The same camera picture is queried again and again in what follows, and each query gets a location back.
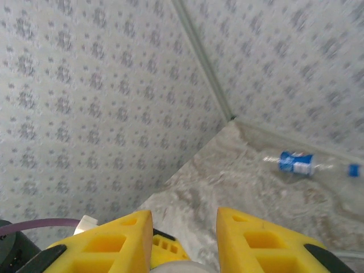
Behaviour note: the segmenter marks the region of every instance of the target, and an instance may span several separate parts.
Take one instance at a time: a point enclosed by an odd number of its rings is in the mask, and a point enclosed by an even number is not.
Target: yellow 3d-printed part
[[[320,242],[230,208],[217,212],[221,273],[328,273],[304,247]]]
[[[150,268],[176,260],[190,260],[190,258],[176,238],[154,230]]]
[[[151,212],[135,212],[54,243],[67,250],[44,273],[147,273],[152,237]]]

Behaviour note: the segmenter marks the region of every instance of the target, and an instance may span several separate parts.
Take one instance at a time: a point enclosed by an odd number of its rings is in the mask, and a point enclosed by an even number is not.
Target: cable
[[[11,234],[17,231],[44,228],[48,226],[71,226],[76,227],[80,220],[67,218],[47,218],[20,222],[0,227],[0,236]]]

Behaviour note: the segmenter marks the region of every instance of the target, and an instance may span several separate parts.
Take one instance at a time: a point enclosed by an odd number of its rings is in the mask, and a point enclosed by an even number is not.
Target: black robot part
[[[43,250],[16,273],[43,273],[66,249],[66,245],[57,245]]]
[[[0,220],[0,226],[11,224]],[[13,273],[23,267],[40,249],[22,232],[0,236],[0,273]]]
[[[330,251],[309,243],[304,246],[330,273],[355,273]]]

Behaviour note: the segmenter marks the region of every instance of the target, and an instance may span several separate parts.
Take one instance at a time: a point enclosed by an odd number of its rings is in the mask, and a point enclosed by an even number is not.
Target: white component
[[[215,270],[190,260],[168,262],[157,266],[151,273],[216,273]]]
[[[78,223],[73,235],[82,233],[86,230],[93,229],[97,226],[98,220],[87,215],[83,215],[81,221]]]

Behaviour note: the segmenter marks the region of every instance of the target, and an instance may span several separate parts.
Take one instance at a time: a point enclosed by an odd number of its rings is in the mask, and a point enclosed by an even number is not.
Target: wall
[[[234,114],[364,156],[364,1],[185,1]]]
[[[120,217],[224,126],[164,1],[6,1],[0,37],[0,218]]]

